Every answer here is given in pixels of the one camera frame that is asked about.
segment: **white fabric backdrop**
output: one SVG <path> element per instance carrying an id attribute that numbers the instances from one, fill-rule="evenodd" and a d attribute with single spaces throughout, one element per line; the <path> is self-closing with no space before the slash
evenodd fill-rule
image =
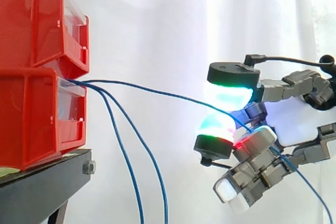
<path id="1" fill-rule="evenodd" d="M 85 79 L 130 81 L 203 99 L 211 61 L 242 61 L 249 53 L 316 60 L 335 52 L 334 0 L 77 1 L 91 23 L 91 72 Z M 301 66 L 270 62 L 259 68 L 263 78 L 279 79 Z M 321 204 L 297 175 L 286 177 L 249 211 L 234 214 L 212 191 L 224 171 L 202 167 L 193 151 L 204 108 L 130 88 L 105 87 L 124 105 L 158 160 L 170 223 L 328 223 L 322 220 Z M 146 223 L 163 223 L 155 171 L 126 120 L 116 114 L 139 182 Z M 70 200 L 66 224 L 139 223 L 127 167 L 106 108 L 93 92 L 86 147 L 93 149 L 97 173 Z M 301 169 L 333 209 L 334 163 Z"/>

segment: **screw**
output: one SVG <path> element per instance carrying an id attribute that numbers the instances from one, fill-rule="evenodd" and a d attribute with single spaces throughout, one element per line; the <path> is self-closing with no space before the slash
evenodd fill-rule
<path id="1" fill-rule="evenodd" d="M 87 161 L 83 164 L 83 173 L 87 175 L 94 174 L 96 172 L 96 161 Z"/>

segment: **blue cable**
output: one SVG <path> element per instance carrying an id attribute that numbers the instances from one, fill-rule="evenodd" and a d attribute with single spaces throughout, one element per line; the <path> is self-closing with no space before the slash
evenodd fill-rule
<path id="1" fill-rule="evenodd" d="M 73 80 L 71 80 L 71 82 L 73 82 L 76 85 L 81 85 L 81 86 L 86 86 L 88 88 L 98 89 L 101 92 L 105 93 L 108 97 L 111 98 L 111 100 L 117 105 L 117 107 L 121 110 L 121 112 L 123 113 L 123 115 L 126 117 L 127 121 L 130 123 L 130 125 L 132 126 L 134 132 L 138 136 L 141 144 L 143 145 L 143 147 L 146 149 L 147 153 L 149 154 L 149 156 L 150 156 L 150 158 L 152 160 L 152 163 L 153 163 L 153 165 L 155 167 L 156 174 L 158 175 L 158 178 L 159 178 L 159 182 L 160 182 L 160 186 L 161 186 L 161 192 L 162 192 L 162 198 L 163 198 L 164 223 L 168 224 L 169 212 L 168 212 L 167 193 L 166 193 L 166 190 L 165 190 L 164 181 L 163 181 L 160 169 L 159 169 L 159 165 L 158 165 L 158 163 L 157 163 L 157 161 L 156 161 L 153 153 L 151 152 L 150 148 L 147 146 L 146 142 L 143 140 L 142 136 L 140 135 L 137 127 L 134 125 L 134 123 L 132 122 L 132 120 L 130 119 L 130 117 L 128 116 L 128 114 L 124 110 L 124 108 L 121 106 L 121 104 L 116 100 L 116 98 L 113 95 L 111 95 L 110 92 L 108 92 L 107 90 L 105 90 L 105 89 L 103 89 L 101 87 L 98 87 L 98 86 L 95 86 L 95 85 L 92 85 L 92 84 L 88 84 L 88 83 L 85 83 L 85 82 L 73 81 Z"/>
<path id="2" fill-rule="evenodd" d="M 188 98 L 188 97 L 184 97 L 182 95 L 178 95 L 178 94 L 173 94 L 173 93 L 168 93 L 168 92 L 163 92 L 163 91 L 159 91 L 159 90 L 154 90 L 154 89 L 149 89 L 146 87 L 142 87 L 136 84 L 132 84 L 132 83 L 128 83 L 128 82 L 123 82 L 123 81 L 110 81 L 110 80 L 88 80 L 85 81 L 85 83 L 93 83 L 93 82 L 100 82 L 100 83 L 113 83 L 113 84 L 121 84 L 121 85 L 125 85 L 125 86 L 130 86 L 130 87 L 134 87 L 137 89 L 141 89 L 141 90 L 145 90 L 148 92 L 152 92 L 152 93 L 157 93 L 157 94 L 162 94 L 162 95 L 166 95 L 166 96 L 170 96 L 170 97 L 175 97 L 175 98 L 179 98 L 179 99 L 183 99 L 186 101 L 191 101 L 200 105 L 204 105 L 207 106 L 211 109 L 217 110 L 219 112 L 222 112 L 224 114 L 229 115 L 233 120 L 235 120 L 237 123 L 239 123 L 242 127 L 244 127 L 248 132 L 252 133 L 252 129 L 248 128 L 244 123 L 242 123 L 239 119 L 235 118 L 234 116 L 232 116 L 231 114 L 229 114 L 226 111 L 223 111 L 221 109 L 218 109 L 208 103 L 205 102 L 201 102 L 201 101 L 197 101 L 195 99 L 192 98 Z M 330 219 L 330 223 L 334 224 L 332 216 L 331 216 L 331 212 L 327 206 L 327 204 L 324 202 L 324 200 L 322 199 L 322 197 L 319 195 L 319 193 L 313 188 L 313 186 L 309 183 L 309 181 L 305 178 L 305 176 L 295 167 L 295 165 L 289 160 L 287 159 L 285 156 L 283 156 L 277 149 L 275 149 L 274 147 L 270 147 L 270 149 L 272 151 L 274 151 L 277 155 L 279 155 L 295 172 L 297 172 L 299 174 L 299 176 L 303 179 L 303 181 L 308 185 L 308 187 L 315 193 L 315 195 L 317 196 L 317 198 L 321 201 L 321 203 L 323 204 L 324 208 L 327 211 L 328 217 Z"/>
<path id="3" fill-rule="evenodd" d="M 285 161 L 289 167 L 291 169 L 293 169 L 295 172 L 297 172 L 300 177 L 304 180 L 304 182 L 306 182 L 306 184 L 308 185 L 308 187 L 314 192 L 314 194 L 316 195 L 316 197 L 321 201 L 322 205 L 324 206 L 324 208 L 327 211 L 329 220 L 330 220 L 330 224 L 333 224 L 333 220 L 332 220 L 332 216 L 331 216 L 331 212 L 327 206 L 327 204 L 324 202 L 324 200 L 322 199 L 321 195 L 319 195 L 319 193 L 315 190 L 315 188 L 309 183 L 309 181 L 307 180 L 307 178 L 295 167 L 295 165 L 284 155 L 282 155 L 277 149 L 275 149 L 273 146 L 270 147 L 270 149 L 275 152 L 277 155 L 279 155 L 281 157 L 281 159 L 283 161 Z"/>
<path id="4" fill-rule="evenodd" d="M 162 94 L 162 95 L 166 95 L 168 97 L 175 97 L 175 98 L 183 99 L 183 100 L 186 100 L 186 101 L 194 102 L 194 103 L 197 103 L 197 104 L 200 104 L 200 105 L 204 105 L 206 107 L 209 107 L 211 109 L 217 110 L 221 113 L 224 113 L 224 114 L 230 116 L 233 120 L 235 120 L 242 127 L 244 127 L 248 132 L 251 132 L 251 133 L 253 132 L 249 127 L 247 127 L 244 123 L 242 123 L 239 119 L 235 118 L 230 113 L 228 113 L 224 110 L 221 110 L 219 108 L 216 108 L 216 107 L 212 106 L 211 104 L 208 104 L 208 103 L 205 103 L 205 102 L 201 102 L 201 101 L 189 98 L 189 97 L 184 97 L 184 96 L 179 95 L 179 94 L 173 94 L 173 93 L 163 92 L 163 91 L 159 91 L 159 90 L 155 90 L 155 89 L 149 89 L 149 88 L 146 88 L 146 87 L 142 87 L 142 86 L 139 86 L 139 85 L 136 85 L 136 84 L 123 82 L 123 81 L 109 81 L 109 80 L 88 80 L 88 81 L 84 81 L 84 83 L 94 83 L 94 82 L 121 84 L 121 85 L 130 86 L 130 87 L 137 88 L 137 89 L 142 89 L 144 91 L 148 91 L 148 92 L 152 92 L 152 93 L 156 93 L 156 94 Z"/>
<path id="5" fill-rule="evenodd" d="M 121 137 L 120 137 L 120 134 L 119 134 L 119 130 L 118 130 L 118 127 L 117 127 L 117 124 L 116 124 L 116 121 L 114 119 L 114 116 L 113 116 L 113 112 L 112 112 L 112 109 L 111 109 L 111 106 L 106 98 L 106 96 L 102 93 L 101 90 L 95 88 L 94 85 L 89 85 L 89 84 L 86 84 L 86 83 L 83 83 L 81 84 L 83 86 L 86 86 L 88 88 L 91 88 L 95 91 L 97 91 L 104 99 L 104 102 L 106 104 L 106 107 L 109 111 L 109 114 L 110 114 L 110 117 L 111 117 L 111 121 L 112 121 L 112 125 L 113 125 L 113 128 L 114 128 L 114 132 L 115 132 L 115 135 L 117 137 L 117 140 L 118 140 L 118 143 L 119 143 L 119 146 L 120 146 L 120 149 L 122 151 L 122 154 L 124 156 L 124 159 L 126 161 L 126 164 L 127 164 L 127 167 L 128 167 L 128 170 L 130 172 L 130 175 L 131 175 L 131 178 L 132 178 L 132 182 L 133 182 L 133 187 L 134 187 L 134 191 L 135 191 L 135 195 L 136 195 L 136 200 L 138 202 L 138 209 L 139 209 L 139 214 L 140 214 L 140 224 L 144 224 L 144 216 L 143 216 L 143 208 L 142 208 L 142 203 L 141 203 L 141 196 L 140 196 L 140 192 L 139 192 L 139 188 L 138 188 L 138 183 L 136 181 L 136 177 L 135 177 L 135 174 L 134 174 L 134 171 L 133 171 L 133 168 L 132 168 L 132 164 L 128 158 L 128 155 L 127 155 L 127 152 L 122 144 L 122 141 L 121 141 Z"/>

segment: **red storage bin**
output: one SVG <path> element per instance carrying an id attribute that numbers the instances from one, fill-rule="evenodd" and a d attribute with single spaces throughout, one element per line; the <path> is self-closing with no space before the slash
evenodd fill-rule
<path id="1" fill-rule="evenodd" d="M 25 170 L 85 144 L 86 89 L 52 69 L 0 69 L 0 167 Z"/>
<path id="2" fill-rule="evenodd" d="M 89 21 L 72 0 L 1 0 L 0 68 L 48 67 L 75 79 L 89 71 Z"/>

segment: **black metal bracket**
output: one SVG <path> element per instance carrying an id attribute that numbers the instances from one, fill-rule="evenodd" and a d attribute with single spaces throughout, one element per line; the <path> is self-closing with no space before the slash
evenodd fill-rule
<path id="1" fill-rule="evenodd" d="M 50 164 L 0 178 L 0 224 L 48 219 L 90 180 L 83 172 L 89 161 L 91 150 L 77 149 Z"/>

